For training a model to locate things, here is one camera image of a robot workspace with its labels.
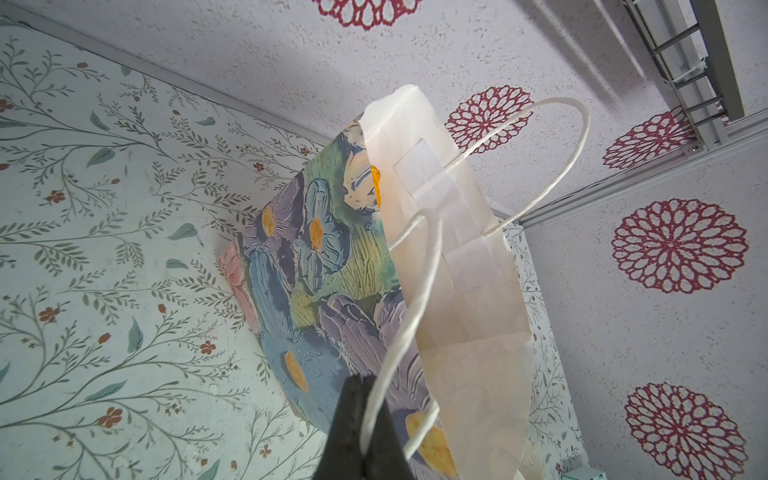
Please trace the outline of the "long twisted orange bread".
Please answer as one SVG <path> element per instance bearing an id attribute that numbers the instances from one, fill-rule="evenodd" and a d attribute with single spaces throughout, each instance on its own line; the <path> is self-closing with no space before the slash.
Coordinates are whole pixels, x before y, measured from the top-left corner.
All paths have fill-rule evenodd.
<path id="1" fill-rule="evenodd" d="M 381 173 L 378 168 L 375 166 L 371 167 L 371 176 L 373 180 L 374 185 L 374 194 L 376 199 L 376 205 L 378 208 L 381 207 L 381 190 L 380 190 L 380 179 L 381 179 Z"/>

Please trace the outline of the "floral paper gift bag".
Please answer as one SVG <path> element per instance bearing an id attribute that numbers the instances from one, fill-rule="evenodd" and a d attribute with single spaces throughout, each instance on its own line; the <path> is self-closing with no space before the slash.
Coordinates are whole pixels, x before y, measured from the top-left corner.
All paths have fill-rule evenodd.
<path id="1" fill-rule="evenodd" d="M 505 88 L 442 121 L 403 86 L 369 104 L 219 260 L 293 412 L 328 437 L 345 380 L 374 375 L 361 447 L 386 405 L 413 479 L 543 475 L 508 221 L 468 164 L 536 108 Z"/>

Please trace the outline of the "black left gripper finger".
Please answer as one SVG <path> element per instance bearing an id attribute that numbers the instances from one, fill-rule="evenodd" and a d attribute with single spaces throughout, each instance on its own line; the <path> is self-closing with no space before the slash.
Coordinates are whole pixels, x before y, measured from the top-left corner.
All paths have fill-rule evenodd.
<path id="1" fill-rule="evenodd" d="M 314 480 L 413 480 L 414 475 L 386 405 L 380 409 L 368 447 L 361 447 L 367 400 L 376 377 L 348 377 L 341 391 Z"/>

